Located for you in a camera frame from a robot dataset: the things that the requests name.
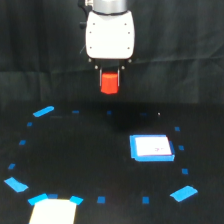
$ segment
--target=white rectangle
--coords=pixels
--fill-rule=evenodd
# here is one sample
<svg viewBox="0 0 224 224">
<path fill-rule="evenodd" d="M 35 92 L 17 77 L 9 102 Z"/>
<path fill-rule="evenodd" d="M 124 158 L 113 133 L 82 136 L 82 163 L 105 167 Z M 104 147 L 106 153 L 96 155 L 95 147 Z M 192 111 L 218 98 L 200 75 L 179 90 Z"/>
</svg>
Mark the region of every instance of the white rectangle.
<svg viewBox="0 0 224 224">
<path fill-rule="evenodd" d="M 35 204 L 29 224 L 73 224 L 75 211 L 69 200 L 46 199 Z"/>
<path fill-rule="evenodd" d="M 138 156 L 172 155 L 167 137 L 138 137 L 135 142 Z"/>
</svg>

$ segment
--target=black fabric curtain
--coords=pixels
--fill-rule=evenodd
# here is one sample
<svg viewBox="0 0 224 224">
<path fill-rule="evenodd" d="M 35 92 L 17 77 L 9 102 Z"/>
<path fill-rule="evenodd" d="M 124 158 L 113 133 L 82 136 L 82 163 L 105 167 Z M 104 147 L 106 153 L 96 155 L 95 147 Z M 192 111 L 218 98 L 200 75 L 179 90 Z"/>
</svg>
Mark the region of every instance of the black fabric curtain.
<svg viewBox="0 0 224 224">
<path fill-rule="evenodd" d="M 136 61 L 103 95 L 74 0 L 0 1 L 0 102 L 224 102 L 224 1 L 128 0 Z"/>
</svg>

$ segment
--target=blue square marker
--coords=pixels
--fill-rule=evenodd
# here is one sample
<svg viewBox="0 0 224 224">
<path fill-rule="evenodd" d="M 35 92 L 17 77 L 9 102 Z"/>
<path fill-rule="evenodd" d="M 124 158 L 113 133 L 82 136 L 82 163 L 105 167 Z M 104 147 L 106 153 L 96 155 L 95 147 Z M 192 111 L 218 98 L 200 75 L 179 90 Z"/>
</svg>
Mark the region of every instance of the blue square marker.
<svg viewBox="0 0 224 224">
<path fill-rule="evenodd" d="M 77 204 L 77 205 L 80 205 L 83 202 L 83 199 L 79 198 L 79 197 L 76 197 L 76 196 L 72 196 L 70 198 L 70 201 Z"/>
<path fill-rule="evenodd" d="M 142 197 L 142 204 L 149 204 L 149 197 Z"/>
<path fill-rule="evenodd" d="M 48 194 L 47 196 L 49 199 L 57 199 L 58 198 L 57 194 Z"/>
<path fill-rule="evenodd" d="M 179 150 L 184 151 L 184 146 L 183 145 L 179 145 L 178 148 L 179 148 Z"/>
<path fill-rule="evenodd" d="M 141 116 L 146 117 L 147 113 L 140 113 Z"/>
<path fill-rule="evenodd" d="M 186 186 L 186 187 L 174 192 L 170 196 L 173 197 L 176 201 L 181 202 L 181 201 L 185 200 L 186 198 L 189 198 L 192 195 L 197 194 L 197 193 L 198 193 L 198 191 L 196 189 L 194 189 L 193 187 Z"/>
<path fill-rule="evenodd" d="M 98 197 L 97 203 L 98 204 L 105 204 L 105 201 L 106 201 L 105 197 L 100 196 L 100 197 Z"/>
<path fill-rule="evenodd" d="M 180 127 L 175 127 L 175 131 L 180 131 Z"/>
<path fill-rule="evenodd" d="M 182 174 L 188 175 L 188 169 L 182 169 Z"/>
<path fill-rule="evenodd" d="M 25 145 L 26 144 L 26 140 L 21 140 L 20 142 L 19 142 L 19 145 Z"/>
<path fill-rule="evenodd" d="M 28 122 L 28 123 L 27 123 L 27 127 L 31 127 L 32 125 L 33 125 L 32 122 Z"/>
<path fill-rule="evenodd" d="M 16 164 L 11 163 L 8 167 L 9 170 L 12 170 L 15 167 Z"/>
</svg>

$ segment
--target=blue tape marker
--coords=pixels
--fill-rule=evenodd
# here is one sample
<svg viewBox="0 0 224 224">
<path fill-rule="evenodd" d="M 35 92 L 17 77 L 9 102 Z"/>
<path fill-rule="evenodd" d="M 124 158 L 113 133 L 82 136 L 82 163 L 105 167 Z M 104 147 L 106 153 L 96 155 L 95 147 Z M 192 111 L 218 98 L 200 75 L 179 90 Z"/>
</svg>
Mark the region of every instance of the blue tape marker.
<svg viewBox="0 0 224 224">
<path fill-rule="evenodd" d="M 23 192 L 25 191 L 28 187 L 25 184 L 22 184 L 15 180 L 13 177 L 4 180 L 6 184 L 8 184 L 14 191 L 18 192 Z"/>
<path fill-rule="evenodd" d="M 83 202 L 83 199 L 82 198 L 78 198 L 78 197 L 75 197 L 75 196 L 72 196 L 70 198 L 70 201 L 77 204 L 77 205 L 80 205 L 82 202 Z"/>
<path fill-rule="evenodd" d="M 28 122 L 28 123 L 27 123 L 27 127 L 31 127 L 32 125 L 33 125 L 32 122 Z"/>
<path fill-rule="evenodd" d="M 26 140 L 21 140 L 20 142 L 19 142 L 19 145 L 25 145 L 26 144 Z"/>
<path fill-rule="evenodd" d="M 142 204 L 149 204 L 149 197 L 143 197 Z"/>
<path fill-rule="evenodd" d="M 175 127 L 175 131 L 180 131 L 180 128 L 179 127 Z"/>
<path fill-rule="evenodd" d="M 41 194 L 41 195 L 38 195 L 34 198 L 29 199 L 28 202 L 31 205 L 35 205 L 37 202 L 43 201 L 45 199 L 48 199 L 47 195 L 46 194 Z"/>
<path fill-rule="evenodd" d="M 141 116 L 146 117 L 147 113 L 140 113 Z"/>
<path fill-rule="evenodd" d="M 196 193 L 198 193 L 198 191 L 196 189 L 194 189 L 193 187 L 190 187 L 190 186 L 186 186 L 186 187 L 174 192 L 170 196 L 173 197 L 176 201 L 180 202 L 186 198 L 189 198 L 190 196 L 192 196 Z"/>
<path fill-rule="evenodd" d="M 46 108 L 44 108 L 44 109 L 42 109 L 42 110 L 39 110 L 39 111 L 33 113 L 33 115 L 34 115 L 35 117 L 40 117 L 40 116 L 42 116 L 42 115 L 44 115 L 44 114 L 47 114 L 47 113 L 51 112 L 52 110 L 54 110 L 54 107 L 49 106 L 49 107 L 46 107 Z"/>
<path fill-rule="evenodd" d="M 188 175 L 188 169 L 182 169 L 182 174 Z"/>
<path fill-rule="evenodd" d="M 98 203 L 98 204 L 105 204 L 105 201 L 106 201 L 106 199 L 105 199 L 105 197 L 103 197 L 103 196 L 100 196 L 100 197 L 98 197 L 98 199 L 97 199 L 97 203 Z"/>
<path fill-rule="evenodd" d="M 174 161 L 175 151 L 173 148 L 173 143 L 171 141 L 169 143 L 170 143 L 172 155 L 138 156 L 135 138 L 139 138 L 139 137 L 166 137 L 166 135 L 133 135 L 133 136 L 130 136 L 131 158 L 134 158 L 138 162 L 172 162 L 172 161 Z"/>
<path fill-rule="evenodd" d="M 184 151 L 184 146 L 183 145 L 179 145 L 178 148 L 179 148 L 179 150 Z"/>
<path fill-rule="evenodd" d="M 9 170 L 12 170 L 12 169 L 15 167 L 15 165 L 16 165 L 16 164 L 11 163 L 11 164 L 9 165 L 8 169 L 9 169 Z"/>
<path fill-rule="evenodd" d="M 49 199 L 57 199 L 58 198 L 58 195 L 57 194 L 48 194 L 47 197 Z"/>
</svg>

